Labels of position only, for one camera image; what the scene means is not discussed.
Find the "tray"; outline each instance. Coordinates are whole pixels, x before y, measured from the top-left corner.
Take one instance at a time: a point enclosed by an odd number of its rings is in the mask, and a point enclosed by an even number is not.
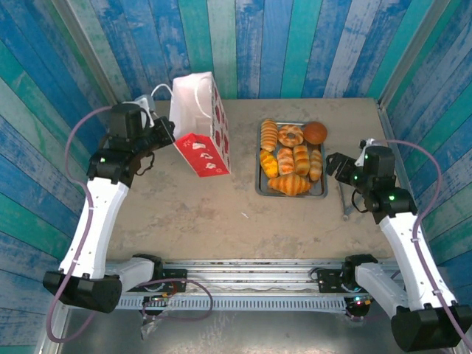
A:
[[[282,192],[279,192],[278,190],[273,190],[272,188],[267,187],[267,182],[268,178],[266,174],[264,173],[262,167],[260,166],[260,161],[259,161],[259,153],[260,153],[260,129],[263,121],[260,122],[259,128],[257,129],[257,151],[256,151],[256,192],[260,195],[264,195],[267,197],[289,197],[289,198],[324,198],[327,195],[327,182],[326,182],[326,159],[325,159],[325,148],[323,144],[320,145],[312,145],[309,142],[304,141],[303,144],[307,146],[308,148],[308,154],[310,154],[313,149],[320,150],[322,153],[322,160],[323,160],[323,170],[322,170],[322,175],[320,176],[318,182],[316,182],[307,192],[301,193],[298,195],[295,195],[294,197],[290,197],[288,195],[283,194]],[[297,125],[300,128],[304,128],[305,122],[276,122],[277,127],[280,128],[283,125],[286,124],[292,124],[292,125]],[[283,148],[283,145],[280,144],[279,142],[277,143],[277,146],[275,147],[275,151],[272,153],[274,156],[277,156],[277,152],[279,151],[280,148]]]

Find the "blue wooden wall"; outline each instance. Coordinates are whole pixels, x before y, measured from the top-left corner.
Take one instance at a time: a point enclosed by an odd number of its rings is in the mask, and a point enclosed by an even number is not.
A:
[[[83,194],[64,173],[75,123],[105,98],[50,0],[0,1],[0,353],[33,353]],[[72,145],[82,179],[105,132],[90,121]]]
[[[387,112],[395,136],[434,154],[444,185],[424,220],[434,259],[472,305],[472,1],[451,0]],[[400,146],[420,209],[436,187],[433,164]]]
[[[202,71],[223,98],[379,97],[432,2],[70,1],[120,100]]]

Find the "pastry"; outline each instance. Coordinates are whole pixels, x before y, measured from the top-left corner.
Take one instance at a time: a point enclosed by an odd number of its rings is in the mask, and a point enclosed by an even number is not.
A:
[[[300,176],[306,176],[310,170],[310,157],[308,149],[304,145],[294,147],[295,173]]]
[[[272,152],[277,146],[277,123],[266,119],[260,126],[260,148]]]
[[[323,169],[323,158],[322,153],[317,149],[313,150],[310,154],[310,179],[313,182],[319,180],[319,177],[322,175]]]
[[[326,140],[327,129],[320,122],[308,123],[303,128],[303,137],[307,142],[313,145],[318,145],[323,143]]]
[[[268,180],[267,185],[291,197],[304,193],[311,188],[310,182],[295,173],[271,178]]]
[[[277,162],[279,164],[279,174],[281,176],[292,173],[295,169],[294,154],[292,149],[282,147],[277,153]]]
[[[269,178],[275,178],[279,175],[277,160],[267,150],[261,150],[259,155],[260,166]]]
[[[280,144],[289,148],[303,143],[302,129],[296,125],[284,125],[279,130]]]

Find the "baking tray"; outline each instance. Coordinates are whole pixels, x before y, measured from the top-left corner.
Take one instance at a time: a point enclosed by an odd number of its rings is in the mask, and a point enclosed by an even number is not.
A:
[[[318,198],[322,199],[326,197],[327,195],[327,182],[326,182],[326,159],[325,159],[325,148],[323,144],[320,145],[312,145],[309,142],[304,141],[303,144],[307,146],[308,148],[308,154],[311,154],[313,149],[320,150],[322,153],[322,159],[323,159],[323,170],[322,170],[322,175],[320,176],[318,182],[313,184],[313,186],[304,193],[295,195],[294,197],[290,197],[288,195],[283,194],[282,192],[279,192],[278,190],[273,190],[272,188],[267,187],[267,182],[268,178],[266,174],[264,173],[262,167],[260,166],[260,160],[259,160],[259,154],[260,154],[260,129],[263,121],[260,122],[259,127],[257,129],[257,151],[256,151],[256,192],[260,195],[264,195],[267,197],[289,197],[289,198]],[[308,124],[309,122],[289,122],[289,121],[284,121],[284,122],[276,122],[277,127],[280,128],[283,125],[291,124],[291,125],[296,125],[299,126],[301,129],[305,127],[305,124]],[[275,151],[272,153],[274,156],[277,157],[277,152],[279,151],[280,148],[283,148],[284,146],[277,142],[277,146],[275,147]]]

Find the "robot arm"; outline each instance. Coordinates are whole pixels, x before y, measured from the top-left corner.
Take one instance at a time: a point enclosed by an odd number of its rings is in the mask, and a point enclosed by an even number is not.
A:
[[[392,247],[406,291],[385,275],[374,257],[365,254],[346,258],[343,284],[348,290],[364,288],[379,303],[391,319],[393,336],[401,349],[455,347],[460,337],[426,276],[415,242],[418,242],[447,306],[464,331],[472,324],[472,310],[467,305],[458,305],[434,264],[421,228],[413,239],[417,208],[410,193],[395,186],[392,150],[376,145],[373,139],[361,142],[361,148],[357,160],[340,153],[328,156],[327,173],[332,175],[336,171],[338,181],[353,186],[362,194],[366,209],[372,213]]]
[[[111,109],[110,131],[102,147],[90,158],[87,187],[94,199],[94,217],[71,280],[61,302],[101,312],[111,312],[122,292],[151,280],[156,262],[133,257],[114,268],[105,268],[111,232],[119,208],[128,194],[141,160],[153,151],[174,142],[174,124],[165,117],[152,119],[153,100],[140,97]],[[58,271],[48,271],[44,287],[55,294],[71,268],[74,254],[83,236],[89,213],[85,201],[72,244]]]

